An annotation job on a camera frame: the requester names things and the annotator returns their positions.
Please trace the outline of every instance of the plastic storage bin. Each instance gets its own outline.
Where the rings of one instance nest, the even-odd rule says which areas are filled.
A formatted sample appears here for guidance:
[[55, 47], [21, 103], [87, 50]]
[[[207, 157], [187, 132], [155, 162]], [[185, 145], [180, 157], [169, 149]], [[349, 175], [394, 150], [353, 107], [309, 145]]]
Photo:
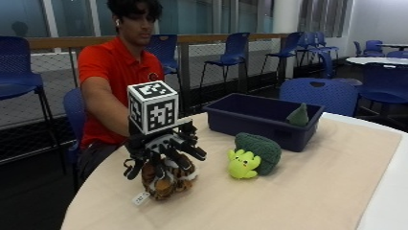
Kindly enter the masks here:
[[240, 132], [256, 134], [274, 141], [284, 150], [302, 151], [316, 132], [324, 107], [308, 104], [308, 124], [293, 126], [285, 122], [285, 118], [298, 106], [300, 103], [229, 94], [209, 103], [203, 111], [207, 112], [207, 124], [211, 130], [229, 135]]

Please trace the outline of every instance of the man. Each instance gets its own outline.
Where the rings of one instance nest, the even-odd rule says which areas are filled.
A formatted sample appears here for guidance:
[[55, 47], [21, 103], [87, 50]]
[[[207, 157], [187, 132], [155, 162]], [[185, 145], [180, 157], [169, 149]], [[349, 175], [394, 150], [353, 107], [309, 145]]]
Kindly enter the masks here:
[[128, 137], [127, 85], [164, 78], [157, 58], [143, 50], [161, 13], [157, 0], [108, 0], [107, 6], [116, 37], [86, 47], [78, 56], [86, 109], [78, 160], [82, 179]]

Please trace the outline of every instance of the chair backrest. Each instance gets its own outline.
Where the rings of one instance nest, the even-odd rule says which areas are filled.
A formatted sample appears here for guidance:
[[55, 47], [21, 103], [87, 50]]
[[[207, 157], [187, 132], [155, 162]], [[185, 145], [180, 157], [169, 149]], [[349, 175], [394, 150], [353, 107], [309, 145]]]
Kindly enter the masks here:
[[377, 46], [378, 44], [382, 44], [382, 41], [379, 41], [379, 40], [366, 40], [363, 50], [382, 53], [382, 48], [381, 48], [381, 46]]
[[361, 46], [359, 43], [357, 41], [354, 42], [354, 46], [356, 46], [356, 57], [358, 57], [361, 55]]
[[[63, 96], [63, 109], [71, 130], [75, 135], [75, 143], [70, 152], [78, 153], [78, 145], [82, 137], [82, 128], [84, 124], [84, 105], [80, 97], [79, 88], [71, 89]], [[70, 162], [76, 161], [74, 155], [68, 155]]]
[[322, 105], [325, 112], [353, 116], [358, 92], [354, 86], [336, 80], [298, 78], [285, 80], [278, 99], [293, 103]]
[[302, 35], [302, 32], [293, 32], [293, 33], [288, 34], [288, 36], [285, 38], [284, 48], [281, 49], [281, 52], [280, 52], [281, 54], [288, 54], [296, 49], [297, 41], [298, 41], [301, 35]]
[[322, 32], [316, 32], [317, 45], [326, 46], [325, 37]]
[[176, 68], [176, 61], [173, 60], [175, 47], [176, 34], [153, 34], [143, 49], [159, 59], [163, 66]]
[[408, 102], [408, 65], [366, 63], [362, 66], [362, 82], [362, 92], [379, 93], [385, 100], [394, 95]]
[[390, 51], [386, 58], [408, 58], [408, 51]]
[[330, 60], [330, 56], [328, 52], [318, 52], [318, 58], [321, 60], [322, 63], [322, 67], [324, 67], [324, 78], [325, 79], [332, 79], [332, 77], [334, 76], [334, 72], [332, 69], [332, 60]]
[[249, 33], [229, 34], [225, 41], [225, 51], [220, 56], [221, 61], [244, 59], [244, 47], [248, 42]]
[[317, 47], [316, 35], [313, 32], [304, 32], [300, 39], [297, 40], [297, 46], [302, 49]]
[[0, 73], [30, 73], [27, 41], [18, 36], [0, 36]]

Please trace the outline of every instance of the white cube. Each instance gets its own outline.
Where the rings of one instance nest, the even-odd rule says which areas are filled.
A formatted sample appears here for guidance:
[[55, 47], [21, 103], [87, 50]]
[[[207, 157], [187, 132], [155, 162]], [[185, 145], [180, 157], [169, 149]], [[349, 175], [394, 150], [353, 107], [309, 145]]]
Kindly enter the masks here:
[[130, 120], [142, 134], [172, 127], [177, 119], [176, 92], [160, 81], [127, 86]]

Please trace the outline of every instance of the round table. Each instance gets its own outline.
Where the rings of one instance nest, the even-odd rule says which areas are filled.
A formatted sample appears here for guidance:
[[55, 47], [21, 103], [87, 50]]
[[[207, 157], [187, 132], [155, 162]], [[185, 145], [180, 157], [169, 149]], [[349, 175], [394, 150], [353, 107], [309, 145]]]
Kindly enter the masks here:
[[397, 57], [348, 57], [345, 61], [350, 64], [365, 65], [366, 63], [402, 64], [408, 65], [406, 58]]
[[399, 51], [408, 48], [408, 44], [377, 44], [377, 46], [397, 48]]
[[[284, 150], [270, 175], [235, 180], [225, 172], [227, 150], [235, 146], [233, 136], [208, 129], [205, 114], [191, 118], [197, 128], [199, 146], [207, 151], [207, 159], [195, 161], [200, 173], [192, 189], [165, 201], [147, 200], [135, 206], [131, 198], [143, 187], [139, 176], [128, 181], [122, 175], [128, 152], [120, 148], [80, 186], [64, 215], [62, 230], [406, 229], [405, 132], [324, 113], [304, 152]], [[383, 160], [389, 151], [390, 158]], [[337, 164], [340, 159], [352, 160], [344, 166]], [[379, 181], [369, 186], [373, 187], [369, 192], [367, 177], [378, 164], [385, 171], [377, 174]], [[318, 186], [320, 179], [325, 179], [325, 183]], [[366, 206], [362, 204], [362, 210], [350, 214], [359, 207], [358, 197], [366, 193]]]

